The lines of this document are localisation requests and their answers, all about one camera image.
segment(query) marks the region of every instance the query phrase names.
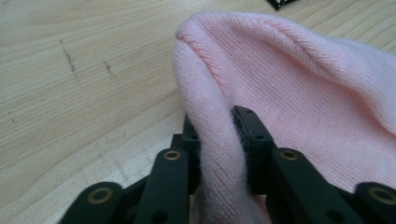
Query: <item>light wood surface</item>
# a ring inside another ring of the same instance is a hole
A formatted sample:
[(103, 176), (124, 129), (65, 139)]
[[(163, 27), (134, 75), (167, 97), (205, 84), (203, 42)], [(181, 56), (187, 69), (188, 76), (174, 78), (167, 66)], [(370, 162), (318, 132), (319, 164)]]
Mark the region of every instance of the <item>light wood surface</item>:
[(203, 10), (277, 14), (396, 53), (394, 1), (0, 1), (0, 223), (56, 223), (100, 181), (149, 173), (183, 121), (176, 28)]

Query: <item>black plastic bracket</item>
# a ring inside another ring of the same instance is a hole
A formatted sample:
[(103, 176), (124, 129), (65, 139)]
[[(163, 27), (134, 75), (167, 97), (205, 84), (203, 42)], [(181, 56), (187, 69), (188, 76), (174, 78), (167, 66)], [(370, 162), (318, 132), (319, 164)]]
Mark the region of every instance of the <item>black plastic bracket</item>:
[(292, 2), (295, 2), (297, 0), (267, 0), (271, 6), (276, 10), (280, 10), (283, 6), (288, 5)]

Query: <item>brass screw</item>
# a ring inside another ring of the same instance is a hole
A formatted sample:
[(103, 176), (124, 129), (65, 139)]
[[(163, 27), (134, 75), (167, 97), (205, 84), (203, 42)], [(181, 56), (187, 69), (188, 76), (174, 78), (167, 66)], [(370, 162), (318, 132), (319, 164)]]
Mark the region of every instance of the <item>brass screw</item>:
[(181, 157), (181, 154), (178, 151), (168, 151), (165, 154), (163, 154), (163, 157), (169, 161), (175, 161)]
[(88, 195), (88, 203), (91, 204), (99, 204), (104, 203), (111, 198), (113, 195), (113, 190), (110, 188), (99, 188), (94, 190), (93, 192)]

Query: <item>fabric fold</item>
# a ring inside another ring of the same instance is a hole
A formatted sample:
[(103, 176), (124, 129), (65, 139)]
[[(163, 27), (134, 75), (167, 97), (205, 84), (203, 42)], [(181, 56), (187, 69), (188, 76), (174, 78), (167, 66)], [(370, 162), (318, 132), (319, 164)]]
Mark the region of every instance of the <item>fabric fold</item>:
[(195, 222), (268, 222), (247, 191), (233, 105), (254, 110), (279, 147), (303, 152), (335, 186), (396, 188), (395, 55), (275, 16), (207, 12), (177, 30), (174, 67), (202, 142)]

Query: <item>pink knit fabric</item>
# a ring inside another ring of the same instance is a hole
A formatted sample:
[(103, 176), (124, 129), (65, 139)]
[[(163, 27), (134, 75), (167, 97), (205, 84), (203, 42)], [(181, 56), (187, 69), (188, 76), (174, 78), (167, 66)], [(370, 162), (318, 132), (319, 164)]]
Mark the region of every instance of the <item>pink knit fabric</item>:
[(201, 141), (197, 223), (263, 223), (231, 108), (256, 111), (279, 147), (335, 186), (396, 188), (396, 57), (275, 16), (202, 13), (180, 26), (177, 83)]

